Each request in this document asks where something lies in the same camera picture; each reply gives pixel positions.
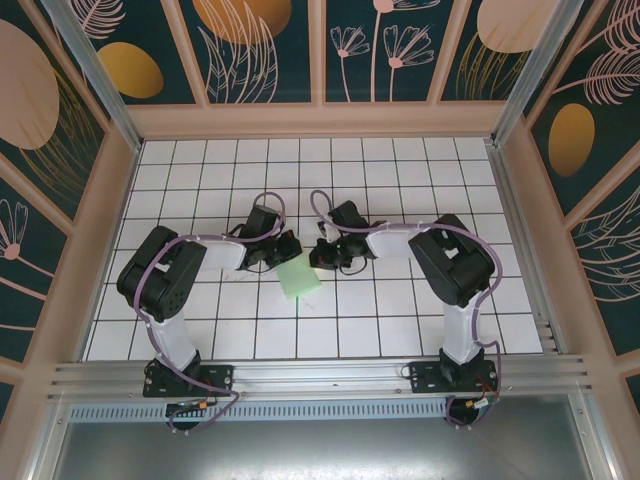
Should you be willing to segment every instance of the white tile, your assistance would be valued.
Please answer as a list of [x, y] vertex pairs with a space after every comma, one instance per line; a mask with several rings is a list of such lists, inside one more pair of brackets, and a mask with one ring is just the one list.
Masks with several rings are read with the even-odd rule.
[[296, 188], [298, 187], [298, 180], [297, 163], [269, 164], [267, 169], [267, 188]]
[[256, 358], [295, 358], [296, 320], [258, 320]]
[[257, 283], [223, 283], [218, 318], [256, 318]]
[[373, 263], [359, 257], [354, 258], [350, 268], [343, 268], [336, 272], [337, 280], [373, 280]]
[[266, 164], [236, 164], [233, 188], [264, 188], [266, 175]]
[[360, 215], [367, 215], [367, 191], [364, 188], [334, 188], [333, 205], [339, 207], [346, 201], [351, 200], [357, 207]]
[[416, 303], [418, 304], [419, 315], [444, 315], [444, 304], [442, 300], [433, 293], [427, 280], [414, 280], [413, 288], [416, 291]]
[[[246, 191], [247, 190], [234, 190], [234, 193]], [[228, 217], [230, 199], [231, 190], [200, 190], [196, 204], [196, 217]], [[245, 215], [249, 215], [249, 210], [244, 213]]]
[[171, 165], [167, 190], [194, 190], [200, 185], [202, 165]]
[[503, 278], [493, 293], [498, 313], [531, 312], [527, 290], [522, 278]]
[[395, 160], [393, 142], [390, 138], [363, 138], [365, 160]]
[[260, 284], [258, 318], [295, 318], [296, 300], [289, 300], [282, 291], [280, 282]]
[[124, 270], [124, 267], [129, 263], [133, 254], [136, 253], [135, 250], [118, 250], [116, 251], [113, 262], [111, 263], [111, 271], [109, 273], [109, 278], [107, 281], [109, 283], [116, 283], [118, 280], [118, 276]]
[[416, 317], [380, 318], [379, 325], [383, 357], [422, 355]]
[[272, 139], [269, 140], [270, 162], [297, 162], [300, 152], [300, 140]]
[[334, 318], [298, 320], [298, 357], [334, 358], [338, 355], [338, 325]]
[[542, 353], [533, 315], [498, 315], [507, 353]]
[[444, 316], [420, 317], [419, 321], [424, 355], [438, 355], [444, 342]]
[[196, 209], [197, 190], [167, 190], [162, 203], [163, 218], [192, 218]]
[[511, 243], [504, 215], [474, 215], [478, 236], [489, 243]]
[[340, 318], [338, 339], [341, 357], [378, 357], [378, 321], [375, 318]]
[[320, 288], [298, 298], [299, 317], [335, 317], [336, 284], [322, 282]]
[[214, 359], [245, 360], [253, 358], [256, 337], [255, 320], [218, 320]]
[[378, 315], [415, 315], [411, 280], [376, 280]]
[[301, 162], [330, 162], [331, 140], [328, 138], [303, 138], [300, 140]]
[[[478, 321], [478, 335], [480, 337], [480, 341], [485, 345], [490, 344], [491, 342], [497, 341], [500, 345], [500, 352], [504, 352], [504, 344], [502, 343], [502, 338], [500, 336], [500, 327], [498, 326], [498, 318], [495, 315], [485, 315], [484, 313], [480, 316]], [[496, 347], [485, 347], [485, 353], [496, 353]]]
[[371, 215], [402, 215], [399, 188], [367, 188]]
[[238, 140], [236, 162], [266, 162], [269, 140]]
[[118, 293], [115, 285], [107, 285], [98, 319], [135, 320], [135, 318], [136, 312], [129, 306], [124, 295]]
[[206, 140], [180, 140], [176, 143], [173, 163], [202, 163]]
[[434, 187], [433, 193], [436, 196], [436, 206], [440, 215], [471, 212], [466, 188]]
[[158, 218], [164, 192], [133, 192], [127, 218]]
[[421, 138], [394, 138], [393, 147], [396, 160], [426, 160], [424, 143]]
[[189, 338], [196, 350], [200, 352], [202, 360], [211, 360], [213, 350], [213, 335], [216, 331], [215, 320], [192, 320], [185, 322]]
[[98, 322], [88, 360], [127, 360], [135, 323]]
[[362, 162], [333, 164], [334, 187], [364, 187], [364, 165]]
[[140, 163], [160, 163], [165, 165], [171, 163], [175, 145], [176, 142], [145, 142]]
[[134, 190], [164, 190], [169, 178], [169, 165], [141, 165]]
[[118, 248], [137, 250], [157, 224], [157, 220], [125, 220]]
[[301, 187], [331, 187], [331, 164], [308, 162], [300, 164]]
[[398, 162], [398, 178], [403, 187], [431, 185], [427, 162]]
[[209, 140], [204, 163], [234, 163], [237, 148], [237, 140]]
[[397, 187], [396, 162], [365, 162], [367, 187]]
[[453, 138], [425, 138], [424, 146], [427, 149], [427, 158], [429, 160], [458, 159]]
[[147, 327], [142, 320], [136, 322], [136, 330], [133, 334], [133, 342], [131, 343], [131, 353], [129, 360], [146, 360], [151, 361], [156, 356], [156, 351], [149, 341]]
[[338, 315], [341, 317], [376, 315], [373, 281], [338, 282]]
[[467, 185], [495, 185], [496, 181], [489, 162], [462, 161], [462, 173]]
[[[270, 192], [277, 193], [284, 200], [285, 215], [289, 218], [298, 215], [298, 189], [297, 188], [270, 188]], [[274, 210], [280, 211], [280, 202], [275, 198], [267, 197], [266, 204]]]
[[251, 213], [251, 207], [256, 197], [264, 190], [233, 190], [231, 192], [231, 216], [240, 217], [244, 220], [247, 219], [249, 213]]
[[196, 218], [193, 221], [192, 233], [226, 233], [226, 218]]
[[430, 187], [401, 187], [402, 210], [405, 214], [433, 215], [437, 213], [433, 189]]
[[331, 160], [334, 162], [362, 161], [362, 140], [359, 138], [332, 138]]
[[513, 245], [493, 245], [493, 249], [498, 254], [498, 258], [500, 258], [506, 277], [519, 277], [522, 275]]
[[429, 169], [434, 185], [464, 185], [459, 162], [430, 162]]
[[187, 320], [195, 318], [216, 318], [218, 311], [218, 291], [220, 285], [217, 283], [194, 283], [189, 293], [189, 298], [184, 306], [184, 318]]
[[200, 188], [231, 188], [233, 182], [233, 165], [217, 163], [202, 168]]
[[496, 187], [467, 187], [473, 213], [502, 213]]
[[373, 260], [376, 280], [411, 278], [409, 260], [406, 258], [376, 258]]
[[482, 138], [461, 138], [456, 137], [456, 147], [460, 160], [486, 160], [487, 147]]

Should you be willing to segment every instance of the cable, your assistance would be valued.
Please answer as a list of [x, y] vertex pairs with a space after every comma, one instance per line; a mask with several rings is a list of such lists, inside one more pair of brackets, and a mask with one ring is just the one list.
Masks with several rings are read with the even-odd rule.
[[[329, 210], [333, 209], [333, 204], [331, 202], [331, 198], [329, 197], [329, 195], [327, 195], [325, 192], [323, 192], [322, 190], [313, 190], [309, 196], [309, 203], [311, 204], [311, 208], [313, 209], [313, 211], [315, 212], [315, 214], [318, 216], [318, 218], [320, 218], [323, 222], [325, 222], [325, 224], [335, 228], [336, 230], [339, 230], [341, 232], [346, 232], [346, 233], [373, 233], [373, 232], [379, 232], [381, 230], [406, 230], [407, 228], [411, 228], [411, 229], [416, 229], [416, 230], [420, 230], [422, 232], [427, 231], [431, 228], [436, 228], [439, 230], [446, 230], [446, 231], [450, 231], [450, 232], [454, 232], [454, 233], [458, 233], [460, 235], [463, 235], [471, 240], [473, 240], [474, 242], [476, 242], [478, 245], [480, 245], [482, 248], [484, 248], [487, 253], [489, 253], [489, 255], [491, 256], [491, 259], [493, 260], [495, 266], [496, 266], [496, 270], [497, 270], [497, 275], [496, 275], [496, 279], [495, 281], [489, 285], [489, 288], [487, 290], [485, 290], [479, 297], [478, 300], [476, 300], [476, 304], [473, 307], [473, 313], [471, 315], [471, 335], [473, 338], [473, 341], [475, 342], [476, 345], [488, 349], [491, 347], [496, 347], [496, 373], [497, 373], [497, 377], [498, 377], [498, 384], [496, 386], [496, 395], [499, 395], [500, 393], [500, 387], [502, 385], [502, 357], [501, 357], [501, 352], [500, 352], [500, 343], [497, 340], [494, 340], [492, 342], [489, 343], [483, 343], [480, 341], [480, 338], [478, 337], [478, 318], [480, 317], [480, 305], [482, 304], [482, 302], [484, 302], [495, 290], [496, 288], [498, 288], [498, 285], [500, 285], [500, 282], [502, 281], [502, 277], [504, 275], [504, 269], [502, 267], [502, 262], [500, 262], [500, 258], [498, 257], [497, 252], [491, 247], [491, 245], [489, 245], [486, 241], [484, 241], [483, 239], [481, 239], [480, 237], [478, 237], [477, 235], [474, 235], [473, 233], [469, 232], [468, 230], [465, 230], [463, 228], [458, 228], [458, 227], [454, 227], [452, 225], [444, 225], [444, 224], [440, 224], [440, 223], [385, 223], [382, 225], [379, 225], [377, 227], [369, 227], [369, 228], [351, 228], [351, 227], [343, 227], [341, 225], [336, 225], [335, 223], [333, 223], [331, 221], [331, 219], [329, 217], [327, 217], [325, 214], [321, 213], [320, 210], [318, 209], [318, 207], [316, 206], [314, 197], [316, 195], [321, 195], [322, 197], [324, 197], [324, 199], [327, 201], [327, 204], [329, 205]], [[455, 397], [450, 397], [447, 400], [447, 408], [446, 408], [446, 420], [447, 422], [449, 422], [450, 425], [455, 426], [456, 423], [458, 425], [461, 425], [462, 423], [459, 422], [458, 420], [456, 420], [455, 418], [451, 417], [451, 415], [449, 414], [449, 410], [451, 408], [451, 404], [453, 403]], [[486, 416], [487, 413], [485, 413], [482, 418], [476, 420], [474, 422], [474, 425], [479, 424], [480, 422], [482, 422]]]
[[342, 273], [343, 275], [345, 275], [345, 276], [347, 276], [347, 277], [353, 277], [354, 275], [357, 275], [357, 274], [359, 274], [359, 273], [364, 272], [364, 271], [367, 269], [367, 265], [369, 265], [369, 260], [367, 260], [367, 258], [366, 258], [366, 257], [363, 257], [363, 258], [364, 258], [364, 265], [363, 265], [363, 267], [362, 267], [360, 270], [358, 270], [357, 272], [345, 272], [345, 271], [344, 271], [344, 268], [343, 268], [343, 267], [342, 267], [342, 265], [341, 265], [341, 266], [340, 266], [340, 273]]
[[[214, 387], [212, 385], [207, 385], [205, 383], [199, 382], [197, 380], [194, 380], [193, 378], [185, 375], [184, 373], [182, 373], [182, 371], [176, 367], [171, 360], [169, 360], [166, 355], [164, 354], [164, 352], [162, 351], [162, 348], [160, 347], [160, 345], [158, 344], [155, 335], [153, 333], [153, 329], [151, 328], [151, 318], [142, 311], [142, 309], [140, 308], [140, 297], [142, 296], [142, 290], [144, 289], [144, 285], [147, 282], [147, 280], [149, 279], [149, 276], [151, 275], [151, 272], [153, 271], [153, 269], [155, 268], [155, 266], [158, 264], [158, 262], [160, 261], [160, 259], [169, 251], [171, 250], [175, 245], [177, 245], [178, 243], [182, 242], [182, 241], [200, 241], [200, 240], [225, 240], [225, 241], [231, 241], [231, 242], [238, 242], [238, 243], [250, 243], [250, 242], [259, 242], [260, 240], [264, 240], [265, 238], [268, 238], [270, 236], [272, 236], [274, 233], [276, 233], [278, 231], [278, 229], [282, 226], [282, 224], [285, 221], [285, 204], [284, 204], [284, 200], [282, 199], [282, 197], [280, 195], [278, 195], [277, 193], [274, 192], [262, 192], [260, 195], [258, 195], [256, 197], [256, 199], [254, 200], [253, 204], [255, 205], [256, 202], [262, 198], [262, 197], [267, 197], [267, 196], [272, 196], [275, 197], [279, 202], [280, 202], [280, 206], [282, 208], [281, 212], [280, 212], [280, 218], [278, 219], [278, 221], [276, 222], [276, 224], [273, 226], [273, 228], [271, 229], [271, 231], [260, 235], [256, 238], [236, 238], [236, 237], [229, 237], [228, 235], [216, 235], [216, 234], [203, 234], [203, 235], [181, 235], [179, 237], [174, 238], [173, 240], [171, 240], [169, 243], [167, 243], [164, 247], [162, 247], [160, 249], [160, 251], [156, 254], [156, 256], [153, 258], [153, 260], [151, 260], [151, 262], [149, 263], [149, 265], [147, 266], [147, 269], [144, 271], [144, 273], [142, 274], [142, 277], [140, 278], [140, 283], [138, 283], [138, 287], [136, 288], [136, 292], [135, 295], [133, 296], [133, 309], [136, 311], [136, 314], [138, 315], [138, 318], [142, 321], [144, 321], [145, 326], [147, 327], [147, 335], [149, 336], [149, 341], [151, 342], [151, 345], [153, 346], [153, 348], [155, 349], [156, 353], [158, 354], [158, 359], [162, 361], [162, 363], [164, 363], [164, 365], [166, 365], [167, 367], [169, 367], [169, 369], [175, 373], [179, 378], [181, 378], [182, 380], [190, 383], [191, 385], [198, 387], [198, 388], [202, 388], [204, 390], [206, 390], [209, 393], [222, 393], [225, 395], [233, 395], [233, 400], [231, 400], [226, 406], [224, 406], [218, 413], [216, 413], [213, 417], [211, 417], [209, 420], [207, 420], [206, 422], [202, 422], [199, 423], [198, 425], [196, 425], [194, 428], [192, 428], [191, 430], [187, 430], [184, 432], [184, 435], [188, 435], [189, 432], [195, 433], [199, 430], [202, 430], [206, 427], [208, 427], [209, 425], [211, 425], [213, 422], [215, 422], [216, 420], [218, 420], [218, 418], [220, 418], [222, 415], [224, 415], [227, 410], [229, 410], [229, 408], [231, 408], [239, 399], [240, 399], [240, 394], [238, 392], [236, 392], [235, 390], [226, 390], [224, 388], [218, 388], [218, 387]], [[178, 429], [175, 427], [175, 425], [173, 424], [173, 420], [175, 419], [177, 413], [174, 412], [174, 414], [169, 418], [169, 426], [171, 427], [171, 430], [173, 431], [173, 433], [178, 432]]]

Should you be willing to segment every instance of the botanical print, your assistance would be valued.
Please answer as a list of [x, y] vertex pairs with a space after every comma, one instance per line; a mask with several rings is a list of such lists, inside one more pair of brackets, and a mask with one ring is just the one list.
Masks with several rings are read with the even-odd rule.
[[640, 348], [640, 168], [572, 236], [616, 353]]
[[532, 134], [568, 213], [640, 139], [640, 0], [609, 2]]
[[506, 100], [558, 0], [473, 0], [442, 100]]
[[451, 3], [329, 0], [327, 100], [426, 100]]
[[[159, 0], [68, 3], [126, 104], [194, 103]], [[42, 6], [41, 10], [49, 19]], [[63, 43], [55, 27], [54, 30]]]
[[0, 180], [0, 356], [21, 362], [66, 236]]
[[311, 100], [304, 0], [180, 5], [211, 103]]
[[74, 218], [104, 131], [15, 0], [0, 44], [0, 154]]

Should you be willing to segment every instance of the metal bar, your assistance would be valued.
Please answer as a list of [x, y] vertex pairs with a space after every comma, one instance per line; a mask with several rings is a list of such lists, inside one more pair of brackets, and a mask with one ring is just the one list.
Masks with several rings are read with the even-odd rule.
[[557, 351], [568, 353], [567, 344], [560, 331], [553, 303], [544, 281], [542, 266], [538, 260], [535, 244], [513, 187], [514, 183], [509, 171], [509, 164], [502, 148], [490, 146], [487, 151], [502, 205], [504, 206], [505, 216], [509, 223], [511, 234], [515, 237], [513, 245], [516, 253], [519, 254], [518, 259], [523, 270], [523, 279], [527, 284], [527, 291], [533, 296], [532, 303], [535, 319], [551, 326]]
[[76, 62], [102, 100], [104, 107], [122, 131], [127, 144], [132, 150], [138, 151], [140, 149], [140, 135], [133, 119], [109, 75], [104, 70], [100, 59], [98, 59], [93, 45], [82, 31], [69, 2], [61, 2], [60, 0], [41, 0], [41, 2], [49, 13], [55, 28], [58, 29], [67, 47], [71, 50]]
[[538, 44], [527, 59], [495, 127], [493, 138], [498, 146], [506, 142], [527, 102], [551, 65], [556, 52], [582, 7], [583, 0], [558, 2]]
[[[415, 395], [411, 393], [409, 381], [402, 378], [409, 361], [233, 362], [234, 389], [242, 393], [243, 400], [249, 401], [413, 398]], [[502, 363], [504, 395], [567, 394], [590, 389], [590, 380], [579, 356], [505, 355]], [[145, 362], [59, 365], [48, 390], [49, 401], [154, 401], [142, 397], [144, 366]]]

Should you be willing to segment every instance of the gray floor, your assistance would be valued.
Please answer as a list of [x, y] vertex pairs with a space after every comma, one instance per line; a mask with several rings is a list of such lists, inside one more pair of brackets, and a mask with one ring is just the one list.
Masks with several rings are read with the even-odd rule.
[[503, 400], [472, 431], [443, 419], [221, 423], [193, 437], [161, 424], [71, 425], [55, 478], [591, 478], [568, 402]]

